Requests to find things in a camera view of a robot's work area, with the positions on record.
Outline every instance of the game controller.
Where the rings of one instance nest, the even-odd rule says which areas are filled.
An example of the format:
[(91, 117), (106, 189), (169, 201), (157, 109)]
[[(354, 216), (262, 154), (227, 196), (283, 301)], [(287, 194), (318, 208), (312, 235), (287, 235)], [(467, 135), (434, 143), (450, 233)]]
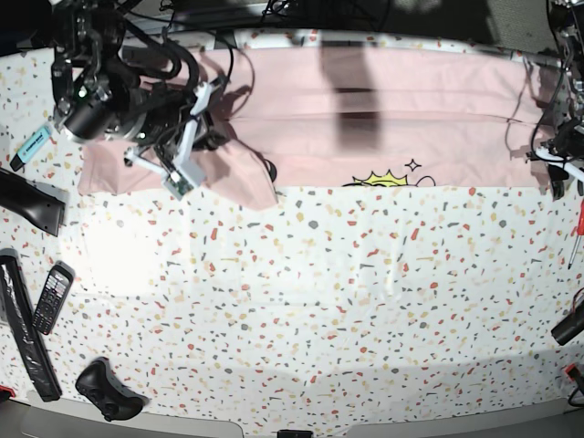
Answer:
[(123, 395), (113, 387), (110, 379), (106, 363), (94, 360), (83, 370), (75, 388), (101, 411), (106, 422), (134, 418), (144, 407), (144, 401)]

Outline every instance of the white tablecloth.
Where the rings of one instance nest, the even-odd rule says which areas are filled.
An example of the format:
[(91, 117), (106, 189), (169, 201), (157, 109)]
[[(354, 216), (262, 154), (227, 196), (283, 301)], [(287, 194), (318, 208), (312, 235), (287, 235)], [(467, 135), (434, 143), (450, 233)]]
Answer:
[[(0, 165), (52, 112), (52, 53), (0, 59)], [(206, 191), (81, 197), (58, 134), (25, 177), (69, 191), (58, 238), (0, 210), (36, 303), (77, 280), (45, 337), (64, 397), (106, 356), (145, 409), (245, 433), (489, 412), (565, 397), (581, 358), (549, 331), (582, 287), (567, 270), (580, 198), (483, 188), (280, 189), (256, 213)], [(32, 388), (7, 326), (0, 384)]]

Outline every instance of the screwdriver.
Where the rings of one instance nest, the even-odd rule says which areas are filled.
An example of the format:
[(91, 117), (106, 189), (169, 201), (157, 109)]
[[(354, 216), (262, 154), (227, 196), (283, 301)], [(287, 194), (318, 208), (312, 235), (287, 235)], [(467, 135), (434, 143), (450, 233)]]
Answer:
[(576, 230), (576, 233), (578, 237), (576, 238), (576, 244), (572, 250), (572, 255), (569, 257), (568, 269), (574, 264), (574, 258), (576, 258), (576, 253), (578, 252), (582, 236), (584, 235), (584, 201), (582, 201), (582, 205), (580, 206), (580, 218), (578, 220), (578, 229)]

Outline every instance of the black cylinder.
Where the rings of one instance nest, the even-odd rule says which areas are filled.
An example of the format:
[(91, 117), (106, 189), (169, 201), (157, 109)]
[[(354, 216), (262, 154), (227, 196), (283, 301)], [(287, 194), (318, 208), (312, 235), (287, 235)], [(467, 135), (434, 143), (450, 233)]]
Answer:
[(84, 142), (98, 138), (110, 125), (115, 113), (97, 98), (89, 99), (73, 110), (65, 121), (71, 140)]
[(559, 345), (566, 345), (582, 330), (584, 330), (584, 306), (580, 305), (551, 330), (551, 336)]

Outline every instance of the pink towel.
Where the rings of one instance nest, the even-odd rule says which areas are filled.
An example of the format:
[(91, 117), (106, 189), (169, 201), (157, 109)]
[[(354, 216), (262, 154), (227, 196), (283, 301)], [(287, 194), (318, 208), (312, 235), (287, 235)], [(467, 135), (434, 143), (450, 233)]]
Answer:
[[(195, 55), (203, 78), (229, 65), (226, 51)], [(547, 182), (545, 169), (526, 163), (525, 154), (541, 117), (537, 104), (553, 88), (542, 86), (541, 73), (488, 55), (248, 50), (235, 54), (232, 82), (214, 111), (233, 139), (193, 158), (207, 172), (209, 189), (255, 209), (277, 202), (273, 180), (279, 186), (539, 186)], [(160, 187), (158, 176), (124, 167), (126, 148), (117, 141), (84, 147), (79, 191)]]

